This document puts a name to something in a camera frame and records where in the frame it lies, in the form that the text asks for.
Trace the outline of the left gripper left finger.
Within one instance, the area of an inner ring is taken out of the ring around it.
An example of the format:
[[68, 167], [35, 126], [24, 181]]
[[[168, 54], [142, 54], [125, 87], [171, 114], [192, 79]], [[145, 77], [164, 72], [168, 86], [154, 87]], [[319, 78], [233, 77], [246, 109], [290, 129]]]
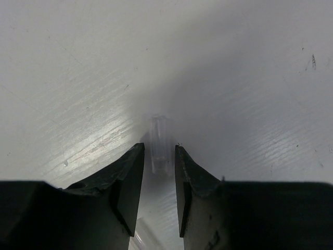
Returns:
[[145, 146], [69, 187], [1, 182], [1, 249], [128, 249], [134, 236]]

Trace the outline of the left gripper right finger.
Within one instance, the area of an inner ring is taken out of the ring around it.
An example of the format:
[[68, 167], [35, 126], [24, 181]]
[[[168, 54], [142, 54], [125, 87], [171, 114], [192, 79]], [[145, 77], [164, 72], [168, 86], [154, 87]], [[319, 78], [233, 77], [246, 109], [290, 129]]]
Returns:
[[185, 249], [332, 249], [332, 185], [219, 180], [175, 148]]

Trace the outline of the clear pen cap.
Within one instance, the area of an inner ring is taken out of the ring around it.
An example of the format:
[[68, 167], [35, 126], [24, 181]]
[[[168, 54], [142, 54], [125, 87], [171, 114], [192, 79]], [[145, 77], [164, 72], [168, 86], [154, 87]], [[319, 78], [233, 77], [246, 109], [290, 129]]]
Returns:
[[154, 115], [150, 119], [149, 142], [152, 172], [171, 176], [171, 128], [170, 121], [166, 116]]

